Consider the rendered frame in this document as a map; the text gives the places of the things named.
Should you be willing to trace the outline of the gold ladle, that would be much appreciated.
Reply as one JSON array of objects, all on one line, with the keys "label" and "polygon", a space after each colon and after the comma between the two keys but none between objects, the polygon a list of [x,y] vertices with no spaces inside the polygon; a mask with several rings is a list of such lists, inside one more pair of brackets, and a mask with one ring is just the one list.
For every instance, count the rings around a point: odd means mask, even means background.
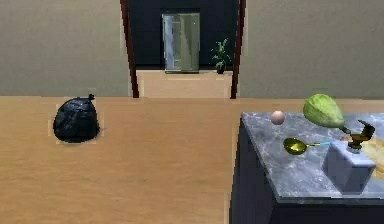
[{"label": "gold ladle", "polygon": [[309,147],[327,145],[329,145],[329,142],[305,143],[297,138],[286,138],[283,141],[285,151],[291,155],[301,155],[305,153]]}]

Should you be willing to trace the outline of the green potted house plant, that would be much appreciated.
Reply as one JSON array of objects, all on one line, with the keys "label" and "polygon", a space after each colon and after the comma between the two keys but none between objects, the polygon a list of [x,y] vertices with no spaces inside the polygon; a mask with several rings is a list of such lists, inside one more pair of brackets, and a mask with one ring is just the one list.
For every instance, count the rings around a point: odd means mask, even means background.
[{"label": "green potted house plant", "polygon": [[214,53],[212,59],[215,61],[215,68],[218,74],[224,73],[227,62],[231,60],[230,56],[226,53],[227,42],[227,38],[223,41],[217,41],[216,47],[212,49]]}]

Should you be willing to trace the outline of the pale pink egg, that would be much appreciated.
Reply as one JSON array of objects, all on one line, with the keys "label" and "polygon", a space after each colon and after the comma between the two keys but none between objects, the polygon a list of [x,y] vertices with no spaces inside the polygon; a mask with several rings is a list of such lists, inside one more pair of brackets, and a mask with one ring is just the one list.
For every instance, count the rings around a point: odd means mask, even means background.
[{"label": "pale pink egg", "polygon": [[282,111],[274,111],[272,114],[271,114],[271,122],[274,124],[274,125],[281,125],[283,124],[285,121],[285,113],[282,112]]}]

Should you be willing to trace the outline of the black rubbish bag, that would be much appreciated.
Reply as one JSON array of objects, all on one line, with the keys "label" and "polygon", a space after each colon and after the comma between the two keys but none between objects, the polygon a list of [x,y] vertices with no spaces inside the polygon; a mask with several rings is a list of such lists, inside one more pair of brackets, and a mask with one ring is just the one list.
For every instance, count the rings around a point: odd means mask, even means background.
[{"label": "black rubbish bag", "polygon": [[57,139],[67,143],[81,143],[94,139],[100,131],[95,96],[75,97],[64,102],[57,110],[53,132]]}]

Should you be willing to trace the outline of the grey marble kitchen counter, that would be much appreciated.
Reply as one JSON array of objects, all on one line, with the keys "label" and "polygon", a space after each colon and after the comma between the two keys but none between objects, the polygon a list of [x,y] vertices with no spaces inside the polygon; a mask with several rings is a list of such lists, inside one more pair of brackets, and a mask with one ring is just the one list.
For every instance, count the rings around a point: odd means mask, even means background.
[{"label": "grey marble kitchen counter", "polygon": [[[363,120],[384,140],[384,113],[347,114],[354,133]],[[384,224],[384,179],[371,175],[361,194],[342,194],[322,171],[328,147],[346,141],[340,129],[324,128],[300,113],[287,113],[274,125],[266,112],[241,114],[229,224]],[[283,141],[329,142],[288,154]]]}]

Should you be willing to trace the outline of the green lettuce head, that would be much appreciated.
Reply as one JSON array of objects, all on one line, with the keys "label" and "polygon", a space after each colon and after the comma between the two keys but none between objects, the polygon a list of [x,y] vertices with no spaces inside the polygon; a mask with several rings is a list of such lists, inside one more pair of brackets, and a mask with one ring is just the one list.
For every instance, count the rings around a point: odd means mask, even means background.
[{"label": "green lettuce head", "polygon": [[351,130],[345,127],[343,112],[336,101],[326,94],[314,94],[304,101],[304,117],[313,124],[325,128],[337,128],[346,134]]}]

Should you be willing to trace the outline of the grey soap dispenser bottle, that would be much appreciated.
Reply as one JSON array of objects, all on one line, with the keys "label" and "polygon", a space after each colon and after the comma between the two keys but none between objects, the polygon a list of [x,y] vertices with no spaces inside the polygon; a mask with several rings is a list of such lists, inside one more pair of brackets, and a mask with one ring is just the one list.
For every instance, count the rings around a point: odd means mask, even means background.
[{"label": "grey soap dispenser bottle", "polygon": [[364,128],[351,134],[350,141],[333,141],[328,147],[322,171],[342,194],[361,194],[376,168],[375,162],[362,152],[362,143],[369,141],[375,128],[360,120]]}]

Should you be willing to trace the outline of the tan bread loaf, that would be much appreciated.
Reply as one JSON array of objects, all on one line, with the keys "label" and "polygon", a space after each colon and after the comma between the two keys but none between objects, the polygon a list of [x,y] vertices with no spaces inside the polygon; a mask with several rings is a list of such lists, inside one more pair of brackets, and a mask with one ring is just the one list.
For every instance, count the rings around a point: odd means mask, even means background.
[{"label": "tan bread loaf", "polygon": [[384,179],[384,140],[372,138],[370,141],[362,144],[362,151],[375,164],[373,177],[376,179]]}]

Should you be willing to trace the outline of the dark red door frame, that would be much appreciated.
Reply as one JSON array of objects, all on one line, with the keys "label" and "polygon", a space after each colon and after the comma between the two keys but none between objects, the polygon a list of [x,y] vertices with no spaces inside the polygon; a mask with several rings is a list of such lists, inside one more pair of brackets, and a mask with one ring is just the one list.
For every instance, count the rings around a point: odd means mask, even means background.
[{"label": "dark red door frame", "polygon": [[[237,14],[237,29],[236,41],[234,44],[234,62],[233,62],[233,75],[231,81],[230,98],[236,99],[238,93],[239,69],[241,62],[241,50],[243,43],[244,33],[244,19],[246,12],[246,0],[237,0],[238,14]],[[129,21],[129,0],[120,0],[121,18],[123,24],[123,31],[125,37],[125,49],[127,51],[127,61],[129,64],[129,75],[131,80],[132,96],[139,97],[138,77],[136,74],[136,64],[134,58],[133,42],[131,36],[131,26]]]}]

